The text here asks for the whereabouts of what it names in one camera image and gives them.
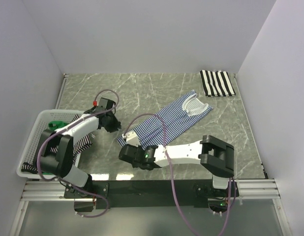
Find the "blue white striped tank top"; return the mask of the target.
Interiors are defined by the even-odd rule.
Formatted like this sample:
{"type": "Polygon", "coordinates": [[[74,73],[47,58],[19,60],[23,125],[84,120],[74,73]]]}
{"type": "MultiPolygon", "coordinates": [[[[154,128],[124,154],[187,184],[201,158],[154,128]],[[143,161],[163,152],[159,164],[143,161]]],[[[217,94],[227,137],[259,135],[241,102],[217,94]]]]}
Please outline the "blue white striped tank top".
{"type": "Polygon", "coordinates": [[[163,131],[162,122],[155,116],[135,126],[132,130],[137,134],[142,148],[162,145],[163,134],[166,134],[165,144],[168,145],[213,110],[211,105],[201,102],[197,96],[196,91],[191,90],[156,113],[164,121],[166,131],[163,131]]]}

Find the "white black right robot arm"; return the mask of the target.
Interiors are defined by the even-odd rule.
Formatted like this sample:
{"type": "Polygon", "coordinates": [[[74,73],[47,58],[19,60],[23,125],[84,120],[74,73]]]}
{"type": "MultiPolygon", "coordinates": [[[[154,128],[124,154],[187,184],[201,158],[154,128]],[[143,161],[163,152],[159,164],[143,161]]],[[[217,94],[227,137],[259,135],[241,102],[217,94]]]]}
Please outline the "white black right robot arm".
{"type": "Polygon", "coordinates": [[[133,168],[153,170],[176,164],[202,165],[213,176],[210,186],[216,196],[222,196],[228,190],[229,180],[234,177],[234,146],[214,136],[204,135],[202,140],[190,144],[165,147],[143,147],[136,134],[127,134],[125,140],[119,160],[133,168]]]}

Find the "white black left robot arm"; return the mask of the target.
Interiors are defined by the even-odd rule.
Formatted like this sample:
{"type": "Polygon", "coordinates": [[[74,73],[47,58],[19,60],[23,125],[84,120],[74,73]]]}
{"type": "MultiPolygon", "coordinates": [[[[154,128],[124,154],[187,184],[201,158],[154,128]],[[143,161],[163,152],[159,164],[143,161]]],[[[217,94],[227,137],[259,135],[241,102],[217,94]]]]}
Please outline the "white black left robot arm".
{"type": "Polygon", "coordinates": [[[91,109],[67,126],[54,131],[43,131],[36,151],[38,174],[53,174],[74,185],[76,193],[81,197],[90,196],[93,191],[92,177],[73,164],[74,146],[98,129],[104,128],[109,133],[121,129],[121,123],[115,117],[116,106],[117,102],[101,98],[99,102],[94,101],[91,109]]]}

